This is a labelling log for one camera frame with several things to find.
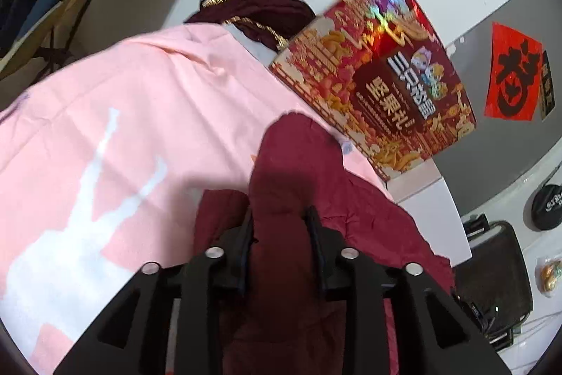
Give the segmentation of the red gold gift box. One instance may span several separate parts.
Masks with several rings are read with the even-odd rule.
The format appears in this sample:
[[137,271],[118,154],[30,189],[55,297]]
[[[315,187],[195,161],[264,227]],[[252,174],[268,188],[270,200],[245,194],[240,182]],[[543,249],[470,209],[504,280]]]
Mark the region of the red gold gift box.
[[466,90],[416,0],[338,0],[269,69],[385,182],[476,128]]

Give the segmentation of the black round wall object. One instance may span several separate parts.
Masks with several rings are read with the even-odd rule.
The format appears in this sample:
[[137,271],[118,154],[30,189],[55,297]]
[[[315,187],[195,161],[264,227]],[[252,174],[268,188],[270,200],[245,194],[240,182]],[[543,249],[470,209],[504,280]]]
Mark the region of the black round wall object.
[[561,226],[561,184],[546,180],[531,194],[526,221],[533,231],[550,231]]

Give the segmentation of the pink patterned bed sheet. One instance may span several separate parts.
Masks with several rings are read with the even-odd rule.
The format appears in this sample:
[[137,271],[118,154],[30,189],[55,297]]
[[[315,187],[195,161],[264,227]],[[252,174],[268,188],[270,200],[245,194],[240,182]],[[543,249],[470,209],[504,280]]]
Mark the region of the pink patterned bed sheet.
[[267,127],[309,107],[224,27],[124,40],[1,115],[1,319],[50,374],[148,261],[190,259],[207,188],[245,190]]

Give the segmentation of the dark red fringed cloth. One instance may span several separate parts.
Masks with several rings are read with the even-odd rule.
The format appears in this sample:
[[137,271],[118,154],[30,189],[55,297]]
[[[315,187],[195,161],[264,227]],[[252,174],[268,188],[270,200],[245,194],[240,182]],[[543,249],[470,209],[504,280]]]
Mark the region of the dark red fringed cloth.
[[315,18],[302,0],[201,0],[186,21],[231,25],[253,42],[280,51]]

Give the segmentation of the red paper wall decoration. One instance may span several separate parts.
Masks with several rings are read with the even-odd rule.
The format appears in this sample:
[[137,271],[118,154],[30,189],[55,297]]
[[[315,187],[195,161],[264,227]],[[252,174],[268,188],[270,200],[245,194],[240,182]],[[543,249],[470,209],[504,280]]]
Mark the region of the red paper wall decoration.
[[493,22],[491,72],[484,114],[531,121],[538,102],[543,46],[514,28]]

